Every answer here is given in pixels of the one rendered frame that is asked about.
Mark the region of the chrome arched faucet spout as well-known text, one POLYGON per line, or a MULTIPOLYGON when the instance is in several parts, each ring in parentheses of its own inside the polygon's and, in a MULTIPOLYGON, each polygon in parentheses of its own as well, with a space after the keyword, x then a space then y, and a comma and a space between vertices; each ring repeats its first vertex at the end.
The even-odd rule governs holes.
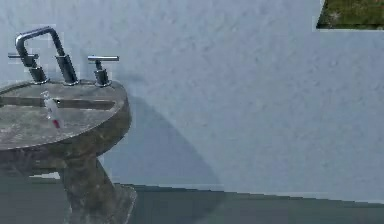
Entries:
POLYGON ((52 38, 53 44, 56 48, 57 55, 55 56, 57 63, 59 65, 60 71, 64 78, 64 84, 67 86, 73 86, 79 83, 79 80, 76 76, 76 72, 74 70, 74 67, 72 65, 70 56, 65 53, 64 48, 61 44, 61 40, 59 38, 59 35, 55 31, 54 28, 50 26, 45 26, 42 28, 37 28, 34 30, 26 31, 23 33, 20 33, 15 38, 15 47, 20 56, 26 56, 29 54, 27 52, 27 49, 25 47, 25 42, 29 39, 49 34, 52 38))

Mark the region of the brown stone pedestal sink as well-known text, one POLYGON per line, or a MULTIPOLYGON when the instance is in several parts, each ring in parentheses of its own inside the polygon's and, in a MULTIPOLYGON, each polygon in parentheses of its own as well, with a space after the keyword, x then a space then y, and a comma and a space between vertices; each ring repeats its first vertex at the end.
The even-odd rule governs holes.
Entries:
POLYGON ((0 88, 0 177, 57 172, 70 203, 65 224, 128 224, 137 193, 112 183, 98 157, 124 137, 131 120, 127 92, 116 81, 0 88), (47 118, 43 91, 56 101, 63 128, 47 118))

